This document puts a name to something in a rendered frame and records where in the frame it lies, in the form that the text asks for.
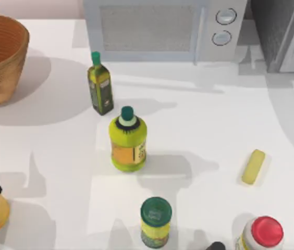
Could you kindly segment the yellow-green bottle with green cap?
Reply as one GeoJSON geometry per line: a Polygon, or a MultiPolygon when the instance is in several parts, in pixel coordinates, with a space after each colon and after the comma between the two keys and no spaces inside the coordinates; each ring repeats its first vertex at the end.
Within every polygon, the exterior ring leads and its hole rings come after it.
{"type": "Polygon", "coordinates": [[[147,126],[133,107],[122,107],[120,115],[110,122],[108,131],[113,165],[123,172],[141,169],[146,160],[147,126]]]}

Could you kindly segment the dark green square bottle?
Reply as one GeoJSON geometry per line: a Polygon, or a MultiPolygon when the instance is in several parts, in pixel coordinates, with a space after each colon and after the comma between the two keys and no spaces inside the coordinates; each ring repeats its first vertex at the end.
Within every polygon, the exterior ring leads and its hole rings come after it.
{"type": "Polygon", "coordinates": [[[109,70],[101,63],[101,54],[98,51],[91,53],[93,65],[88,69],[92,106],[101,116],[114,108],[111,75],[109,70]]]}

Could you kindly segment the microwave oven door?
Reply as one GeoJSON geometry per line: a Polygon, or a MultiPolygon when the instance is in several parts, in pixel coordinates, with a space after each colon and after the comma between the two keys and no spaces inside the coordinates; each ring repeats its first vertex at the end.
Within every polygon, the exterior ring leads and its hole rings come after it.
{"type": "Polygon", "coordinates": [[[202,0],[83,0],[89,46],[106,61],[198,61],[202,0]]]}

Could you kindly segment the yellow jar with green lid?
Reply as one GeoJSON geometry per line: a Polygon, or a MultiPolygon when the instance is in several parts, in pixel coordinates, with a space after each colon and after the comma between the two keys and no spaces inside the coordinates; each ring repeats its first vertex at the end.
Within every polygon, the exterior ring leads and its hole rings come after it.
{"type": "Polygon", "coordinates": [[[166,245],[172,212],[170,203],[162,197],[150,197],[142,203],[141,240],[145,246],[158,249],[166,245]]]}

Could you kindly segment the pale microwave oven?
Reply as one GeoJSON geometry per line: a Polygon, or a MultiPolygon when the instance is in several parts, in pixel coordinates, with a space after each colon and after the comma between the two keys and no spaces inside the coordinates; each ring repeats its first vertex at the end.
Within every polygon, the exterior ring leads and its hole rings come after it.
{"type": "Polygon", "coordinates": [[[204,26],[202,29],[200,58],[203,61],[230,61],[234,58],[239,33],[246,12],[248,0],[202,0],[204,8],[204,26]],[[237,13],[236,20],[229,25],[221,25],[216,21],[219,10],[232,8],[237,13]],[[232,40],[225,46],[216,46],[212,36],[216,32],[227,30],[232,34],[232,40]]]}

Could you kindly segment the pale yellow bread stick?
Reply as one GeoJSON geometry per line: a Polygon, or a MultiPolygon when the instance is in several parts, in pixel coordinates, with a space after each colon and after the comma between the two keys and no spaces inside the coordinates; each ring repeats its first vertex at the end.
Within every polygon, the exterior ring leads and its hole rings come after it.
{"type": "Polygon", "coordinates": [[[253,185],[255,183],[264,163],[265,156],[265,153],[259,149],[255,149],[251,153],[241,176],[241,181],[243,183],[248,185],[253,185]]]}

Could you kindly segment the round microwave knob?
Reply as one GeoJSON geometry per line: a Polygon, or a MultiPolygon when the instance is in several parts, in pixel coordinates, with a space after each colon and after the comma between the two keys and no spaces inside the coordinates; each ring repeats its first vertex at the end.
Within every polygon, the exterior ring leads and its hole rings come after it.
{"type": "Polygon", "coordinates": [[[216,14],[216,21],[221,25],[229,25],[237,18],[237,13],[232,8],[219,10],[216,14]]]}
{"type": "Polygon", "coordinates": [[[227,30],[216,32],[212,36],[212,42],[216,46],[225,46],[231,40],[232,40],[232,34],[227,30]]]}

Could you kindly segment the black rounded object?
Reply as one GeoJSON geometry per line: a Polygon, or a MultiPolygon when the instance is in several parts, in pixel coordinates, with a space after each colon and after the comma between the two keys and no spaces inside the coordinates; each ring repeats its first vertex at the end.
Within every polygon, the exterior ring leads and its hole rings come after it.
{"type": "Polygon", "coordinates": [[[220,241],[211,243],[205,250],[226,250],[225,245],[220,241]]]}

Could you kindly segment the grey cabinet with dark inside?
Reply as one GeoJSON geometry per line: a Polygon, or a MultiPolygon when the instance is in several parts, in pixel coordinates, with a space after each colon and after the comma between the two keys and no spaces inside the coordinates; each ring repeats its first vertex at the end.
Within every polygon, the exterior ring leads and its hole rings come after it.
{"type": "Polygon", "coordinates": [[[294,72],[294,0],[251,0],[267,72],[294,72]]]}

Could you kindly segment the white bottle with red lid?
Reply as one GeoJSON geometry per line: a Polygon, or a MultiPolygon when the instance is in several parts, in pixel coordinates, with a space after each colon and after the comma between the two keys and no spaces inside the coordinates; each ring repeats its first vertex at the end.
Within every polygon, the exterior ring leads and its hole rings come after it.
{"type": "Polygon", "coordinates": [[[235,250],[283,250],[284,230],[273,217],[259,216],[246,223],[235,250]]]}

